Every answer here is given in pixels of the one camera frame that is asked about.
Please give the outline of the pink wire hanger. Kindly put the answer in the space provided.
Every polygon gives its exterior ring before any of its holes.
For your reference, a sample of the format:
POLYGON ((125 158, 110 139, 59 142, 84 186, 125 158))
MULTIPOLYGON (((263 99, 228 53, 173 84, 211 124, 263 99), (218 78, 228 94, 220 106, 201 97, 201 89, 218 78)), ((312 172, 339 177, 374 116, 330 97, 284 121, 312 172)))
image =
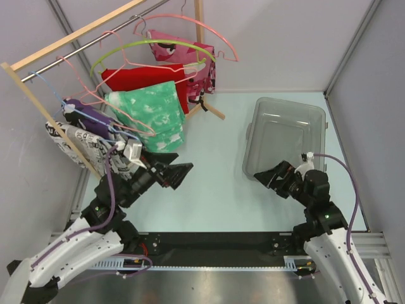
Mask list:
POLYGON ((77 78, 77 80, 79 81, 80 85, 83 87, 83 91, 80 91, 78 93, 75 93, 72 95, 72 97, 75 96, 79 96, 79 102, 83 105, 86 106, 94 106, 94 105, 105 105, 105 106, 109 106, 112 109, 115 109, 116 111, 120 112, 121 114, 125 115, 127 118, 129 118, 133 123, 137 123, 142 125, 143 127, 145 127, 148 131, 144 131, 144 130, 139 130, 139 129, 134 129, 131 127, 124 127, 123 125, 121 126, 121 128, 123 129, 128 129, 131 131, 134 131, 138 134, 145 134, 146 136, 155 136, 156 132, 154 131, 154 129, 148 125, 146 125, 145 123, 141 122, 140 120, 135 120, 133 119, 127 112, 119 109, 118 107, 112 105, 111 103, 107 102, 105 99, 103 99, 102 97, 100 97, 99 95, 96 94, 96 90, 95 91, 90 91, 89 88, 85 85, 85 83, 82 81, 82 79, 80 78, 80 74, 78 73, 77 69, 75 68, 75 66, 70 63, 70 61, 68 59, 66 59, 64 56, 57 56, 56 57, 57 60, 63 60, 65 63, 67 63, 70 68, 74 71, 75 76, 77 78), (96 101, 93 101, 91 103, 86 103, 84 101, 84 99, 88 96, 92 96, 96 99, 96 101))

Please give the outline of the purple camouflage trousers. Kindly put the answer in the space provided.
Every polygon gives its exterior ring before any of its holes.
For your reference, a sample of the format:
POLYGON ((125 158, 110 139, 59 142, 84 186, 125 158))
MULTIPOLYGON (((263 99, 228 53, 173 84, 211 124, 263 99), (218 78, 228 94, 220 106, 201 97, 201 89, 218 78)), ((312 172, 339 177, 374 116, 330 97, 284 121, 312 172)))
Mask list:
POLYGON ((93 106, 81 104, 77 99, 68 98, 63 102, 63 116, 69 124, 101 136, 107 141, 116 140, 116 132, 110 128, 116 123, 114 118, 103 114, 93 106))

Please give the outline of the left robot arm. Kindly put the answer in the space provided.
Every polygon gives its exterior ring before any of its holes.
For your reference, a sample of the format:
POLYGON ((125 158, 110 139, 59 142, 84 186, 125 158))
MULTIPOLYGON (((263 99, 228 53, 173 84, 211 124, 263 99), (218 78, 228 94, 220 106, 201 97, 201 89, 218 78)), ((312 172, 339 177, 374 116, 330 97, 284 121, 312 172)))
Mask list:
POLYGON ((96 263, 122 252, 135 252, 139 233, 126 220, 124 209, 154 184, 176 189, 193 168, 192 163, 175 164, 176 153, 142 152, 138 169, 125 180, 111 168, 111 155, 117 150, 113 146, 106 153, 106 173, 94 190, 95 198, 78 218, 40 253, 8 264, 10 277, 1 303, 49 303, 96 263))

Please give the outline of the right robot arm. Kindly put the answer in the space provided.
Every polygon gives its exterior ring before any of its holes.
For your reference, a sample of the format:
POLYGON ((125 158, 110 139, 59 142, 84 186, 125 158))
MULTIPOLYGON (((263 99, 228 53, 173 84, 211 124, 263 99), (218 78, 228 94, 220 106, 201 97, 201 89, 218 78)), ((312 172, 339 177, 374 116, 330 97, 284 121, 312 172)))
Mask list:
POLYGON ((304 206, 306 221, 293 228, 292 247, 311 257, 341 303, 388 303, 361 260, 341 210, 330 199, 325 172, 314 169, 310 160, 298 168, 281 161, 254 178, 304 206))

